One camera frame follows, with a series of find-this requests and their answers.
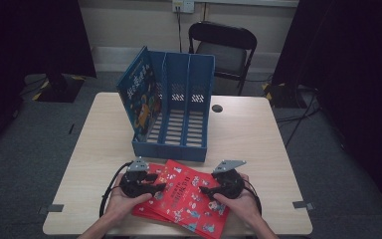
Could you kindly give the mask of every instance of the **blue book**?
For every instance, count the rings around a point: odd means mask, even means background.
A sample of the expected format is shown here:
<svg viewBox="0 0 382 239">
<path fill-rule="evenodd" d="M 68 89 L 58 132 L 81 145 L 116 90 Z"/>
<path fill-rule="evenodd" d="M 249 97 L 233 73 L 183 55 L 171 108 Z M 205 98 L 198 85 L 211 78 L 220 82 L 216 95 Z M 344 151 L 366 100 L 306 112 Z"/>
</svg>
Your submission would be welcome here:
<svg viewBox="0 0 382 239">
<path fill-rule="evenodd" d="M 138 141 L 146 141 L 161 110 L 150 53 L 143 47 L 116 83 Z"/>
</svg>

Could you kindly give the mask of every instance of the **gray carpet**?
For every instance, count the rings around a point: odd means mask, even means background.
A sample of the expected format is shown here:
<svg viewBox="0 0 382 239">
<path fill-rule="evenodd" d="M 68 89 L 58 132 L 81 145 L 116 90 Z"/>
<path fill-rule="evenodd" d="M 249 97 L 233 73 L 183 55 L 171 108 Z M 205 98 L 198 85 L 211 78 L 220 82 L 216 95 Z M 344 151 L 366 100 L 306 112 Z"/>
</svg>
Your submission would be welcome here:
<svg viewBox="0 0 382 239">
<path fill-rule="evenodd" d="M 97 79 L 88 78 L 72 104 L 31 101 L 35 91 L 28 92 L 40 85 L 34 81 L 41 76 L 26 79 L 32 84 L 25 89 L 18 117 L 0 135 L 0 238 L 52 238 L 42 232 L 46 216 L 38 211 L 55 197 L 95 95 L 115 92 L 119 76 L 98 73 Z M 250 74 L 249 80 L 257 82 L 246 82 L 243 96 L 261 96 L 260 81 L 269 76 Z M 217 87 L 215 93 L 232 95 L 230 88 Z M 308 102 L 310 94 L 304 98 Z M 277 119 L 303 113 L 274 109 Z M 284 142 L 296 123 L 279 123 Z M 382 195 L 342 150 L 336 129 L 322 112 L 301 122 L 287 152 L 303 198 L 315 206 L 309 211 L 310 238 L 382 238 Z"/>
</svg>

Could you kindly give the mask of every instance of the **forearm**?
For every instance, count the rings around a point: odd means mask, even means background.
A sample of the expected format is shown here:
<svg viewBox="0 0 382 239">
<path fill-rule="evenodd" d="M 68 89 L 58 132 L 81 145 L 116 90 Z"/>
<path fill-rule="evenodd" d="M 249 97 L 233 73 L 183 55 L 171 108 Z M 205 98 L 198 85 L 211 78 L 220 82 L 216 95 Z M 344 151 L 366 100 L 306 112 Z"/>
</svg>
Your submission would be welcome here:
<svg viewBox="0 0 382 239">
<path fill-rule="evenodd" d="M 270 228 L 269 224 L 262 218 L 258 216 L 249 222 L 250 226 L 253 228 L 258 239 L 278 239 L 279 237 Z"/>
<path fill-rule="evenodd" d="M 99 239 L 116 224 L 117 219 L 110 214 L 105 214 L 99 218 L 87 231 L 85 231 L 80 239 Z"/>
</svg>

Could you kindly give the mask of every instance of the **wall baseboard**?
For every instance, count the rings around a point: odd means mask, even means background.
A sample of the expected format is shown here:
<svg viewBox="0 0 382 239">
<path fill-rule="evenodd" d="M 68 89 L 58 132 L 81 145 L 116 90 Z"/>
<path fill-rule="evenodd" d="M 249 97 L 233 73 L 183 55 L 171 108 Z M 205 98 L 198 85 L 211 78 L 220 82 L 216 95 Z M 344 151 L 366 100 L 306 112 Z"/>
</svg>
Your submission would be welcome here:
<svg viewBox="0 0 382 239">
<path fill-rule="evenodd" d="M 172 49 L 151 51 L 177 52 Z M 95 70 L 98 72 L 124 72 L 140 48 L 92 47 Z M 281 53 L 255 53 L 249 73 L 273 73 Z"/>
</svg>

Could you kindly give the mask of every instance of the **wall outlet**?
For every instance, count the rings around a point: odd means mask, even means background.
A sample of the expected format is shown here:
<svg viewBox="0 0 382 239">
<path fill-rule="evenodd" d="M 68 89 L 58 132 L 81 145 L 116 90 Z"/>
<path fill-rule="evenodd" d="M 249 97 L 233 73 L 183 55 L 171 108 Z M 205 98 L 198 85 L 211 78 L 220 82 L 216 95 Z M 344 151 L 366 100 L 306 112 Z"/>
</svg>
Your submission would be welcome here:
<svg viewBox="0 0 382 239">
<path fill-rule="evenodd" d="M 172 0 L 172 12 L 194 13 L 194 1 Z"/>
</svg>

